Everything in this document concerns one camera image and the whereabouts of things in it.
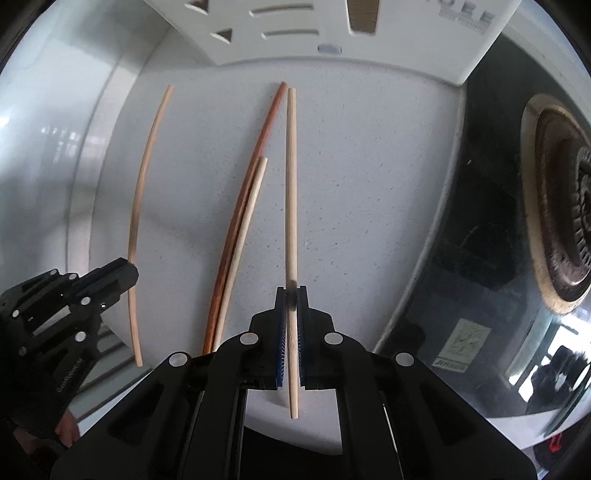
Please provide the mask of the person's left hand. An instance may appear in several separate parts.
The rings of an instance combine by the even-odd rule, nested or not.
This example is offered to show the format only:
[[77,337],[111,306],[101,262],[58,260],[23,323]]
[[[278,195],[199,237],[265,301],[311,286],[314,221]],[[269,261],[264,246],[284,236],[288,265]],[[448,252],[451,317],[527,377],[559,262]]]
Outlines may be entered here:
[[58,435],[60,442],[67,448],[71,448],[79,440],[80,430],[78,423],[69,409],[66,409],[62,415],[56,426],[55,433]]

